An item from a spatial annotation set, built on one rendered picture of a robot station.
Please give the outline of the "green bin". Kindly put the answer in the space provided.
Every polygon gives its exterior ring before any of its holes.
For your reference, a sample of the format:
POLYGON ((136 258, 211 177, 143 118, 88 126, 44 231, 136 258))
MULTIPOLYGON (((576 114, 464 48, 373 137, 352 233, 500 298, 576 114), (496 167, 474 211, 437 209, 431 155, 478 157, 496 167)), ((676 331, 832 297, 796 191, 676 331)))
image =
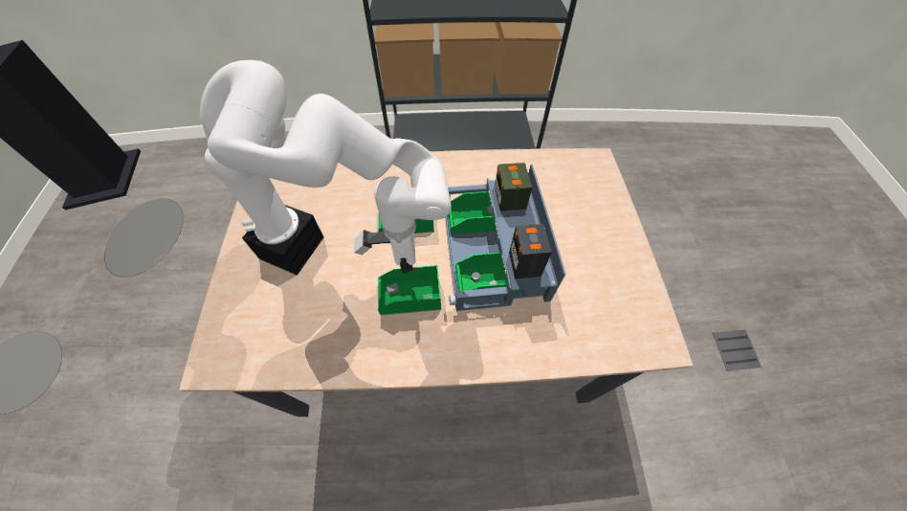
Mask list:
POLYGON ((449 213, 451 233, 495 232, 495 218, 487 212, 490 206, 489 191, 463 193, 453 199, 449 213))
MULTIPOLYGON (((415 224, 416 224, 416 229, 415 229, 415 232, 414 232, 414 233, 431 233, 431 232, 434 232, 433 220, 424 220, 424 219, 416 219, 416 218, 415 218, 415 224)), ((379 216, 379 225, 378 225, 378 229, 379 229, 379 232, 382 232, 382 231, 383 231, 382 225, 381 225, 380 216, 379 216)))
POLYGON ((392 269, 379 276, 378 308, 382 315, 441 310, 438 266, 413 267, 404 274, 392 269), (399 292, 389 294, 387 286, 394 283, 399 292), (431 299, 423 299, 426 295, 431 299))
POLYGON ((501 253, 471 255, 456 266, 458 291, 506 287, 507 279, 501 253), (472 273, 480 274, 478 281, 472 280, 472 273), (495 280, 498 284, 490 285, 495 280))

